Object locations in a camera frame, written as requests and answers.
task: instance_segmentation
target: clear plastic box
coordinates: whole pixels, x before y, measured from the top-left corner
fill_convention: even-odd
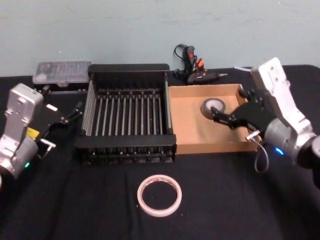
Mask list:
[[[32,82],[35,85],[57,84],[67,87],[69,84],[88,83],[88,67],[91,61],[49,61],[38,64]]]

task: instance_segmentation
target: black tablecloth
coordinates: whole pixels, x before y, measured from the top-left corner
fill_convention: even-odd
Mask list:
[[[247,72],[220,72],[228,73],[220,83],[253,85]],[[320,69],[286,66],[285,72],[298,108],[319,134]],[[30,85],[31,77],[0,78],[1,113],[9,89],[19,82]],[[54,94],[48,101],[67,113],[79,99],[85,95]],[[1,133],[4,121],[1,114]],[[255,173],[253,153],[179,155],[173,164],[83,167],[72,157],[73,133],[54,133],[57,148],[33,161],[1,199],[0,239],[320,239],[320,191],[311,172],[272,148],[265,175]],[[168,217],[149,216],[138,206],[138,186],[154,174],[169,175],[182,188],[181,205]],[[150,187],[145,195],[155,207],[174,201],[173,191],[163,185]]]

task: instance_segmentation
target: tape roll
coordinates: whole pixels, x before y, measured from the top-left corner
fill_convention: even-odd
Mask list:
[[[172,206],[168,207],[167,209],[153,209],[153,208],[149,207],[143,199],[143,192],[144,192],[145,188],[148,185],[150,185],[152,183],[156,183],[156,182],[165,182],[167,184],[170,184],[176,191],[176,200],[175,200],[174,204]],[[173,214],[179,208],[181,200],[182,200],[182,191],[181,191],[180,185],[172,177],[169,177],[166,175],[160,175],[160,174],[153,175],[153,176],[146,178],[140,184],[138,191],[137,191],[137,199],[138,199],[138,203],[139,203],[140,207],[142,208],[142,210],[145,213],[147,213],[153,217],[162,218],[162,217],[166,217],[166,216]]]
[[[213,120],[211,107],[218,109],[220,112],[225,112],[226,104],[219,98],[208,98],[201,106],[201,113],[209,120]]]

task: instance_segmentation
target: cardboard box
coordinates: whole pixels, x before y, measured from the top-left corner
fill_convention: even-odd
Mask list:
[[[231,113],[246,100],[239,96],[240,84],[170,86],[170,108],[173,132],[176,134],[176,154],[202,154],[256,151],[257,145],[247,142],[245,127],[231,130],[205,118],[201,106],[206,99],[218,98]]]

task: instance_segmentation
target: black cable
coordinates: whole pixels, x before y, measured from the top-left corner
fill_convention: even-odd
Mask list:
[[[174,53],[178,58],[180,58],[180,59],[182,59],[182,60],[184,61],[183,55],[182,55],[182,56],[178,55],[177,49],[178,49],[178,48],[183,48],[183,52],[184,52],[187,47],[188,47],[187,45],[179,44],[179,45],[177,45],[177,46],[174,48],[173,53]]]

